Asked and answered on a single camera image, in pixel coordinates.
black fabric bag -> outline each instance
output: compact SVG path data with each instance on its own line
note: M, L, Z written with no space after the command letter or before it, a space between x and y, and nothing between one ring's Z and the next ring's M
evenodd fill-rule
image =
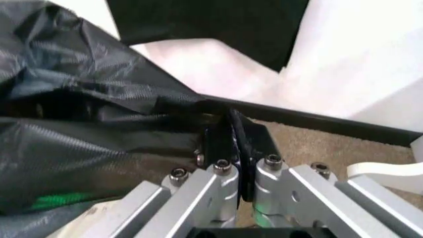
M48 235L83 202L193 171L196 150L230 159L251 200L263 126L57 5L0 2L0 35L0 237Z
M218 39L273 70L286 66L308 0L107 0L122 42Z

cap screw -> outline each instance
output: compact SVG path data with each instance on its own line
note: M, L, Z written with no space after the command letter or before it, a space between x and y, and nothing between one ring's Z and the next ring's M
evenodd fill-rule
M175 168L169 174L170 183L180 187L188 179L188 171L184 168Z
M275 154L267 155L264 158L264 163L271 170L280 170L282 168L282 158Z
M319 175L321 175L325 179L329 179L330 177L330 168L327 164L323 162L314 162L310 166L314 171L316 171Z
M218 160L213 164L213 171L217 175L228 175L231 171L231 163L225 159Z

beige carpet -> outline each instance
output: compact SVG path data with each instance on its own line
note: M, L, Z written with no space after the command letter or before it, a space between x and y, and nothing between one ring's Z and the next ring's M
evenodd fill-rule
M256 121L267 126L286 163L293 167L312 162L325 162L338 176L346 179L348 165L359 162L390 164L414 163L410 148L356 139L348 136L297 128L274 122ZM423 209L423 197L402 191L394 191L408 202ZM238 211L237 226L254 224L251 203L242 202Z

white chair leg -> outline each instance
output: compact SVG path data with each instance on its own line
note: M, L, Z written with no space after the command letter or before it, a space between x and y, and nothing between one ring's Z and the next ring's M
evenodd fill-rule
M423 162L392 165L365 162L347 167L348 177L366 175L385 187L423 195Z

black metal bar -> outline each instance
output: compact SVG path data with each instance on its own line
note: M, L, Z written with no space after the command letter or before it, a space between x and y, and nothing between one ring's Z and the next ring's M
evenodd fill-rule
M274 121L285 125L325 131L385 144L409 147L410 143L423 135L421 132L396 129L358 121L325 117L283 108L234 101L213 96L209 100L224 103L249 118Z

